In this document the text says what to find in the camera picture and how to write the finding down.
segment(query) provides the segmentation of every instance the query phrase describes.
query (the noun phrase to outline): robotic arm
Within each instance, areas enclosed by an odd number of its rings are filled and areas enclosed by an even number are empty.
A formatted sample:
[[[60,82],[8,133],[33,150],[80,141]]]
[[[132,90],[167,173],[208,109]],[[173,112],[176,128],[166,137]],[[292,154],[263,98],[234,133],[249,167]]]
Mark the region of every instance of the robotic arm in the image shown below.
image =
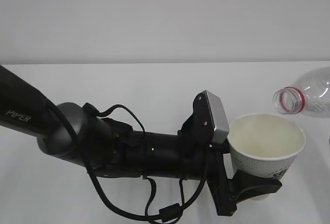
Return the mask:
[[[143,131],[107,116],[116,108],[128,111]],[[209,91],[199,93],[193,113],[177,135],[145,132],[125,106],[99,112],[86,103],[54,105],[30,84],[0,66],[0,125],[37,138],[45,154],[84,166],[103,203],[126,218],[154,223],[182,216],[207,182],[218,215],[232,216],[236,204],[248,198],[275,193],[282,184],[237,171],[228,179],[223,155],[229,153],[229,126],[220,98]],[[193,196],[149,216],[125,212],[105,196],[97,177],[148,178],[148,176],[199,180]],[[155,183],[152,184],[155,194]]]

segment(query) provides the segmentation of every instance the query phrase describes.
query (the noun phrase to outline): paper cup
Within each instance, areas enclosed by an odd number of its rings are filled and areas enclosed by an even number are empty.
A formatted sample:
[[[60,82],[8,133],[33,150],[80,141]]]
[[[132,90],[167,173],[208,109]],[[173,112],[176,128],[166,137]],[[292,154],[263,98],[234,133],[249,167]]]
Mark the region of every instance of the paper cup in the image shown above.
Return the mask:
[[[303,150],[305,134],[294,122],[271,114],[247,114],[229,126],[234,172],[280,180]]]

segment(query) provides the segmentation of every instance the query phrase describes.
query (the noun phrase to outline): bottle opening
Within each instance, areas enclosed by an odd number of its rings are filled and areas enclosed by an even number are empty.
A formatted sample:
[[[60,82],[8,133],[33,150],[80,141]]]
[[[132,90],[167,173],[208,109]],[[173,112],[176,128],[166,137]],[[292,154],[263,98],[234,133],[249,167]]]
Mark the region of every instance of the bottle opening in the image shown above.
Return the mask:
[[[297,114],[305,107],[305,96],[296,88],[288,87],[274,94],[273,102],[281,114]]]

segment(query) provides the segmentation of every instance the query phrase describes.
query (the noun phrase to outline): plastic bottle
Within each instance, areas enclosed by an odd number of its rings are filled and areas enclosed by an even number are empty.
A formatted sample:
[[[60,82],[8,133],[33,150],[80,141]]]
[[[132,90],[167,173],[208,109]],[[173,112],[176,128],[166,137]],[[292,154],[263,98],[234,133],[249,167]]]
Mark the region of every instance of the plastic bottle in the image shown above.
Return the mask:
[[[330,118],[330,67],[302,75],[291,86],[277,91],[273,102],[281,114]]]

